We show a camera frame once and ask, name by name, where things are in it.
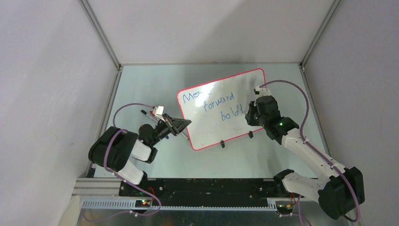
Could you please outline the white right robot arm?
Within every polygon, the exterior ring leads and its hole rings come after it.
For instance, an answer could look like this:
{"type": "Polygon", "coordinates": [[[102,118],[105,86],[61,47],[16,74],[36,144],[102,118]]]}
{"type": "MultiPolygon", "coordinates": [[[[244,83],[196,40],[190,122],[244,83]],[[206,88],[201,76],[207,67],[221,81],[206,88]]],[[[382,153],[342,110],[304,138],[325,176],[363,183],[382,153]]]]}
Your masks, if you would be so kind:
{"type": "Polygon", "coordinates": [[[250,101],[245,115],[249,126],[262,127],[266,135],[297,155],[315,174],[305,177],[292,169],[274,176],[274,192],[280,197],[295,193],[317,202],[332,219],[344,217],[365,201],[364,181],[361,171],[347,168],[331,156],[318,151],[301,134],[299,125],[289,117],[280,115],[273,96],[258,97],[250,101]]]}

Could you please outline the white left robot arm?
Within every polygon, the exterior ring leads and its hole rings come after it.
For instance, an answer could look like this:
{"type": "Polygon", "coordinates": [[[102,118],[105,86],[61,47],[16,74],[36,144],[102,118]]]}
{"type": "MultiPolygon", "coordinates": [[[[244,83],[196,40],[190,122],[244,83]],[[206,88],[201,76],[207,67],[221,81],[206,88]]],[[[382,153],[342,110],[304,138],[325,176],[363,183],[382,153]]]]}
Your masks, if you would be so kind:
{"type": "Polygon", "coordinates": [[[147,194],[147,174],[134,165],[133,159],[152,163],[158,151],[155,145],[170,135],[180,135],[191,124],[191,120],[173,118],[166,113],[162,117],[154,127],[142,125],[138,133],[109,127],[91,146],[88,159],[131,182],[130,189],[137,196],[147,194]]]}

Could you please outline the pink framed whiteboard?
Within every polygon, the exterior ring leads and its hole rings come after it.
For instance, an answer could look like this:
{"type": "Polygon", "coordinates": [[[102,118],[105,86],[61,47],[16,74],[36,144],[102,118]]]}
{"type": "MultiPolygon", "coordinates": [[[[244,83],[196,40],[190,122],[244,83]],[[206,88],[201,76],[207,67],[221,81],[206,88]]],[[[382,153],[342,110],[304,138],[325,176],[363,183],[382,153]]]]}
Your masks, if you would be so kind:
{"type": "Polygon", "coordinates": [[[180,90],[177,93],[191,147],[199,151],[259,131],[245,120],[254,88],[266,82],[264,70],[250,71],[180,90]]]}

